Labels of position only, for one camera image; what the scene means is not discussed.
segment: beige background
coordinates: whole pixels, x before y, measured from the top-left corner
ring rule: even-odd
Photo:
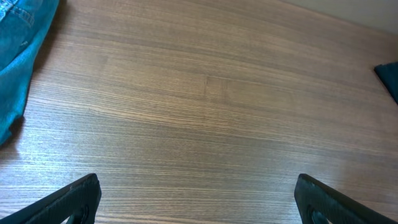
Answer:
[[[298,6],[398,34],[398,0],[285,0]]]

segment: garment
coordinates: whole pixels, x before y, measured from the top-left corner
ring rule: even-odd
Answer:
[[[374,71],[398,104],[398,62],[378,65]]]
[[[0,145],[24,112],[34,59],[58,0],[0,0]]]

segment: dark green cloth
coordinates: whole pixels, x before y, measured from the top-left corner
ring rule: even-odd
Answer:
[[[378,65],[374,71],[398,104],[398,62]]]

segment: wood grain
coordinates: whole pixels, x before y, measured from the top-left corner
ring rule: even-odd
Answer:
[[[0,150],[0,217],[95,172],[97,223],[301,223],[308,173],[398,220],[397,36],[280,1],[69,0]]]

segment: blue denim cloth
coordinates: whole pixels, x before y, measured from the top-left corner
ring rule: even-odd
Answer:
[[[33,63],[59,0],[0,0],[0,145],[24,112]]]

